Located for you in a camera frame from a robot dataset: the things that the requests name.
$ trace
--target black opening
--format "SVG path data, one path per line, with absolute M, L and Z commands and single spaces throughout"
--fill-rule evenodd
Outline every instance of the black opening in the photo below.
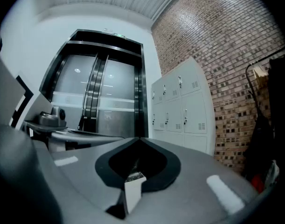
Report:
M 141 172 L 146 177 L 141 192 L 151 192 L 173 183 L 181 171 L 181 162 L 170 151 L 144 138 L 135 138 L 100 156 L 95 168 L 107 186 L 121 190 L 131 173 Z
M 109 166 L 124 179 L 136 172 L 141 172 L 146 179 L 149 179 L 160 173 L 166 164 L 167 159 L 162 153 L 141 140 L 109 159 Z

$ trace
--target elevator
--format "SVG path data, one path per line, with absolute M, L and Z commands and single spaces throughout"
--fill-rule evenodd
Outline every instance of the elevator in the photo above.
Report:
M 65 110 L 69 129 L 124 138 L 148 136 L 140 43 L 77 30 L 57 52 L 40 91 Z

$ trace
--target exit sign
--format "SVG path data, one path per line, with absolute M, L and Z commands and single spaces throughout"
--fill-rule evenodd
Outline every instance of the exit sign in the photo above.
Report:
M 117 34 L 117 33 L 113 33 L 115 36 L 118 36 L 118 37 L 121 37 L 121 38 L 125 38 L 124 35 L 121 35 L 121 34 Z

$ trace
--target white tag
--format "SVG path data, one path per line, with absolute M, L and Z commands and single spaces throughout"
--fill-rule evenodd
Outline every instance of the white tag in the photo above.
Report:
M 77 162 L 77 161 L 78 161 L 77 157 L 72 156 L 72 157 L 69 157 L 69 158 L 66 158 L 66 159 L 54 160 L 54 163 L 55 163 L 56 166 L 60 167 L 60 166 L 64 166 L 64 165 L 67 165 L 67 164 L 70 164 L 70 163 L 74 163 L 74 162 Z
M 218 175 L 207 178 L 207 184 L 217 196 L 220 204 L 229 215 L 233 215 L 243 209 L 245 204 L 221 179 Z

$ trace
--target white wall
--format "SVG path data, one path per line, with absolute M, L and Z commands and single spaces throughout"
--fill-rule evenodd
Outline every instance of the white wall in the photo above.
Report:
M 38 5 L 36 0 L 19 0 L 18 6 L 13 7 L 3 22 L 0 56 L 11 74 L 15 77 L 22 72 L 39 89 L 54 55 L 76 29 L 104 31 L 107 28 L 140 42 L 144 45 L 149 137 L 152 137 L 151 85 L 161 77 L 161 71 L 150 30 L 145 28 L 145 24 L 142 28 L 116 17 L 88 14 L 87 4 L 69 4 L 44 10 L 49 6 L 48 1 Z M 91 11 L 94 11 L 94 4 L 90 6 Z

